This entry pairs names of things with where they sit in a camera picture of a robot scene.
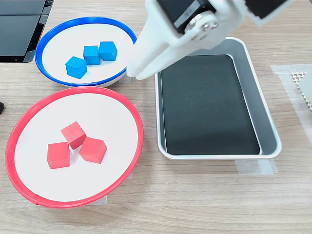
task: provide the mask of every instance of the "cube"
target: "cube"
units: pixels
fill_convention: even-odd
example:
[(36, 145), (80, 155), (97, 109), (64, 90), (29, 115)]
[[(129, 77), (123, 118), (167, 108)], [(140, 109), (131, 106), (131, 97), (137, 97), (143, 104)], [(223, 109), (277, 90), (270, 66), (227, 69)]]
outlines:
[(100, 65), (101, 57), (98, 53), (97, 45), (88, 45), (83, 48), (83, 57), (87, 65)]
[(61, 130), (72, 149), (78, 148), (86, 139), (86, 134), (77, 122)]
[(87, 137), (79, 153), (86, 161), (101, 163), (106, 150), (107, 146), (103, 140)]
[(81, 79), (87, 72), (87, 62), (84, 59), (73, 56), (66, 63), (67, 75)]
[(48, 164), (51, 169), (70, 166), (68, 142), (48, 145)]
[(103, 61), (116, 61), (117, 48), (112, 41), (102, 41), (99, 46), (99, 55)]

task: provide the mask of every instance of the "white object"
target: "white object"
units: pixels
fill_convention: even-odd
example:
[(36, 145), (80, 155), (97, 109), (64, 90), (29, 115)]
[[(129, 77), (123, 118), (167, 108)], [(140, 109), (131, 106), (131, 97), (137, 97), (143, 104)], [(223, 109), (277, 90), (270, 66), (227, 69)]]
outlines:
[[(88, 66), (82, 79), (67, 75), (65, 63), (76, 56), (83, 59), (85, 45), (98, 45), (101, 41), (113, 41), (117, 47), (116, 61), (102, 61), (101, 65)], [(42, 64), (45, 70), (59, 81), (71, 84), (100, 82), (115, 76), (126, 68), (129, 49), (133, 47), (130, 36), (114, 25), (94, 23), (67, 28), (55, 35), (45, 46), (42, 53)], [(102, 84), (107, 87), (117, 82), (125, 73), (112, 81)]]
[[(244, 0), (209, 0), (216, 13), (206, 11), (194, 18), (196, 24), (179, 34), (155, 0), (146, 0), (148, 18), (127, 63), (127, 75), (148, 78), (198, 49), (212, 49), (234, 32), (245, 19)], [(268, 17), (275, 16), (290, 4), (283, 4)], [(254, 19), (259, 25), (266, 21)]]

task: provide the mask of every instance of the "wood grain surface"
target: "wood grain surface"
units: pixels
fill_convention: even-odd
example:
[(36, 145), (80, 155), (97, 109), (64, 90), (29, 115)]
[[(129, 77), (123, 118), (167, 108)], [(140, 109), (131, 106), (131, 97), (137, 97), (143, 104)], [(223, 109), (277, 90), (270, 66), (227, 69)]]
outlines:
[[(111, 17), (137, 35), (143, 0), (56, 0), (44, 32), (78, 17)], [(107, 205), (53, 210), (22, 197), (5, 168), (5, 147), (21, 116), (66, 87), (44, 77), (35, 62), (0, 64), (1, 234), (309, 234), (312, 233), (312, 147), (270, 65), (312, 63), (312, 5), (296, 0), (263, 28), (246, 19), (232, 36), (250, 52), (283, 142), (276, 175), (239, 175), (234, 161), (169, 161), (156, 146), (154, 80), (117, 83), (144, 122), (145, 142), (133, 179)]]

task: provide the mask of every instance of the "black device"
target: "black device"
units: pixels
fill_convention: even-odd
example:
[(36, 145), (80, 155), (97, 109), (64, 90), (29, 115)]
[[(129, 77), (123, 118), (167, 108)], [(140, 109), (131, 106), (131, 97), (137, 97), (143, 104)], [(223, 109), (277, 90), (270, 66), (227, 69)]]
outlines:
[(163, 129), (172, 155), (258, 155), (233, 60), (187, 56), (161, 72)]
[[(255, 15), (264, 19), (287, 0), (245, 0)], [(216, 12), (209, 0), (157, 0), (178, 33), (184, 34), (188, 23), (204, 11)]]
[(0, 0), (0, 62), (31, 62), (53, 0)]
[(0, 115), (1, 115), (3, 110), (4, 110), (4, 104), (2, 102), (0, 102)]

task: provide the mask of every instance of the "silver tray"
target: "silver tray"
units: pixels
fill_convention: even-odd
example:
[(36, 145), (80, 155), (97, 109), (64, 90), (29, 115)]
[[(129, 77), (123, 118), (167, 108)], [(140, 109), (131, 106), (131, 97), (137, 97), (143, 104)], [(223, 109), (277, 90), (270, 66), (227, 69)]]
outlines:
[(169, 159), (271, 159), (279, 155), (282, 143), (273, 122), (271, 113), (264, 99), (260, 84), (254, 71), (248, 50), (244, 42), (237, 38), (226, 38), (220, 45), (211, 50), (199, 50), (190, 56), (228, 55), (232, 58), (236, 74), (243, 92), (248, 113), (259, 144), (257, 155), (172, 155), (166, 149), (164, 115), (161, 88), (161, 73), (156, 74), (156, 122), (157, 144), (160, 152)]

